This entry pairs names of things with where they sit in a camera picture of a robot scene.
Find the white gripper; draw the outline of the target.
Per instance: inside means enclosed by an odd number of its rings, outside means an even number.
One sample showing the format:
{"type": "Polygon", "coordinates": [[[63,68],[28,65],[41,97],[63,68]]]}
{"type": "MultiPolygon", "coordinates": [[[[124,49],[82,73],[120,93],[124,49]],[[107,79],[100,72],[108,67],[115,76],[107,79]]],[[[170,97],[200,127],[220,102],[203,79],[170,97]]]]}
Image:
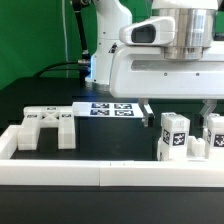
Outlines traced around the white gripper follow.
{"type": "Polygon", "coordinates": [[[113,57],[109,90],[113,97],[139,99],[145,127],[154,121],[148,99],[203,99],[199,121],[205,127],[214,99],[224,99],[224,43],[213,43],[196,61],[167,60],[162,47],[123,45],[113,57]]]}

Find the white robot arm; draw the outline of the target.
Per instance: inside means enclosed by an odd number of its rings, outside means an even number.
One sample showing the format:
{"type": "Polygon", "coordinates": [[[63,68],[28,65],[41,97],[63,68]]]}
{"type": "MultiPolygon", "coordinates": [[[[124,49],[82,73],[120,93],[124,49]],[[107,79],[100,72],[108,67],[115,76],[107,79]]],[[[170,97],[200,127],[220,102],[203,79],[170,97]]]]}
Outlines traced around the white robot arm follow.
{"type": "Polygon", "coordinates": [[[224,39],[215,33],[224,0],[152,0],[151,15],[135,22],[120,0],[71,0],[77,17],[94,5],[97,50],[90,54],[80,34],[89,69],[83,85],[116,98],[136,98],[148,122],[151,99],[201,99],[205,124],[224,99],[224,39]]]}

